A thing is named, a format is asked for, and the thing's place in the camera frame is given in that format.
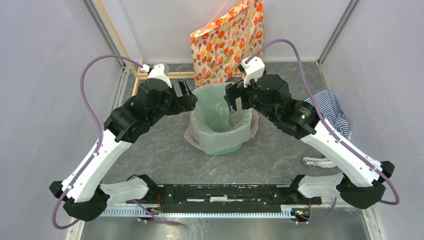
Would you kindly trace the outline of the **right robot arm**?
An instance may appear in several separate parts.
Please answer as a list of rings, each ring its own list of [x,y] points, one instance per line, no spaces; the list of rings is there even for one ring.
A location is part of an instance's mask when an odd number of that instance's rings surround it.
[[[384,182],[395,166],[390,161],[372,160],[339,134],[330,123],[321,120],[308,102],[293,99],[289,84],[277,74],[266,74],[225,87],[224,99],[231,112],[241,100],[244,110],[255,109],[283,133],[310,145],[332,161],[342,172],[328,176],[298,175],[289,189],[289,199],[302,204],[315,197],[341,198],[359,209],[382,202]]]

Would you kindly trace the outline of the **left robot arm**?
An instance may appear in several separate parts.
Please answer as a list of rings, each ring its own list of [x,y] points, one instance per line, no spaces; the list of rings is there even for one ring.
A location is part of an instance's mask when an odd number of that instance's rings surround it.
[[[63,202],[70,217],[89,222],[116,204],[156,200],[156,184],[142,175],[112,184],[102,180],[115,161],[162,117],[194,110],[197,97],[184,79],[178,85],[181,96],[172,84],[158,78],[140,83],[137,94],[111,112],[100,138],[77,169],[67,179],[51,183],[51,193]]]

